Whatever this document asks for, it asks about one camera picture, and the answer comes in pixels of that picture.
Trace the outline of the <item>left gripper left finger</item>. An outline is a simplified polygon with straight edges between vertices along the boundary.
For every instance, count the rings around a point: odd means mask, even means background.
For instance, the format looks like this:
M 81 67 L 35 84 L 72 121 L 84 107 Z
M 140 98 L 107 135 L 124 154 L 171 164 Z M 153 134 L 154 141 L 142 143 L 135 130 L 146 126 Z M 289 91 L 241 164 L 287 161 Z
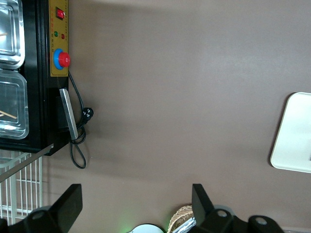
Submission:
M 67 233 L 83 208 L 82 186 L 72 184 L 51 206 L 31 212 L 23 221 L 26 233 Z

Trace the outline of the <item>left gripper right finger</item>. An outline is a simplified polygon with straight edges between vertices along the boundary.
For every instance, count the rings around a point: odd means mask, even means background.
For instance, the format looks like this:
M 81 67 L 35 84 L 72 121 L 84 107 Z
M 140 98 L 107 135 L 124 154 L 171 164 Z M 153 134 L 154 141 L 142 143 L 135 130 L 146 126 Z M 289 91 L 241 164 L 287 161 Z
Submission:
M 192 185 L 192 210 L 196 220 L 193 233 L 233 232 L 233 215 L 226 208 L 216 208 L 201 184 Z

